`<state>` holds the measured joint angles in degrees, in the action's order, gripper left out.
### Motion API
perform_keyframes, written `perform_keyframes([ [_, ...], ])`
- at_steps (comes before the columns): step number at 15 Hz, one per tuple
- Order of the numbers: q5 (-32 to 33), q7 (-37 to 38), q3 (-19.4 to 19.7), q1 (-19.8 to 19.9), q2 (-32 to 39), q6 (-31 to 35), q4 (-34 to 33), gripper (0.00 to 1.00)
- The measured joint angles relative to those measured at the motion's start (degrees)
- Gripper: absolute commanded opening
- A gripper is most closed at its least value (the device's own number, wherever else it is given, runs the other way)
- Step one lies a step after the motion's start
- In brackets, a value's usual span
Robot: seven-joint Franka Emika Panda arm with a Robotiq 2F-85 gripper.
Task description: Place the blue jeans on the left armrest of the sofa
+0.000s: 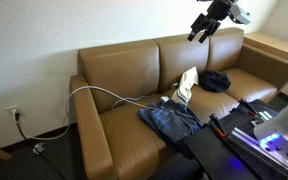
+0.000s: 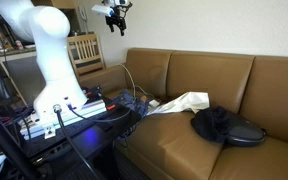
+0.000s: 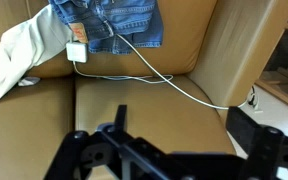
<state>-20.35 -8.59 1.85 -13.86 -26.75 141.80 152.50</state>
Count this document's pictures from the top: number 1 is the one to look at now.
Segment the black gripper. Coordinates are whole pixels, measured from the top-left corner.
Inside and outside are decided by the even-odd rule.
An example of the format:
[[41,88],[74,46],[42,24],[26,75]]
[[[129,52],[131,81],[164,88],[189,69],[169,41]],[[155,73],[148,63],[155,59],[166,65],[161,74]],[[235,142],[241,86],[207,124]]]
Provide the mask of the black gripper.
[[204,34],[199,39],[199,42],[203,43],[208,36],[212,36],[217,31],[221,25],[221,21],[228,16],[229,10],[234,5],[234,2],[233,0],[200,1],[211,1],[211,4],[207,9],[207,14],[200,14],[191,25],[188,40],[192,41],[200,31],[204,30]]

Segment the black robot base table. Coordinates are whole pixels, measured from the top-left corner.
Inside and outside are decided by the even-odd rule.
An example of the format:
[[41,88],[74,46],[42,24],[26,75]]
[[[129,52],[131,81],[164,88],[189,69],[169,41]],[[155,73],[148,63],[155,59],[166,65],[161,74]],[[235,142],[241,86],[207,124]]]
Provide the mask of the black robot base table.
[[210,180],[288,180],[229,139],[235,127],[257,139],[255,127],[281,111],[276,112],[259,100],[240,100],[226,117],[212,115],[210,122],[188,137],[185,144]]

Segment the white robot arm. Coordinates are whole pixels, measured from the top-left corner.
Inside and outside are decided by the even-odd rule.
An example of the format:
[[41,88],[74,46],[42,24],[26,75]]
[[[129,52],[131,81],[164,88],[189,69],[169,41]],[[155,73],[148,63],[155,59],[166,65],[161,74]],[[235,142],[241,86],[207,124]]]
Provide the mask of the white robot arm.
[[[203,31],[204,34],[200,37],[199,42],[203,43],[208,36],[212,36],[221,25],[221,21],[229,17],[236,24],[249,24],[250,14],[245,12],[237,5],[239,0],[201,0],[212,1],[207,9],[207,14],[200,14],[191,25],[191,32],[188,40],[192,41],[194,37]],[[283,139],[277,140],[277,143],[288,148],[288,105],[277,116],[268,122],[255,127],[255,134],[263,149],[267,148],[268,140],[265,137],[268,135],[274,136],[274,132],[279,133]]]

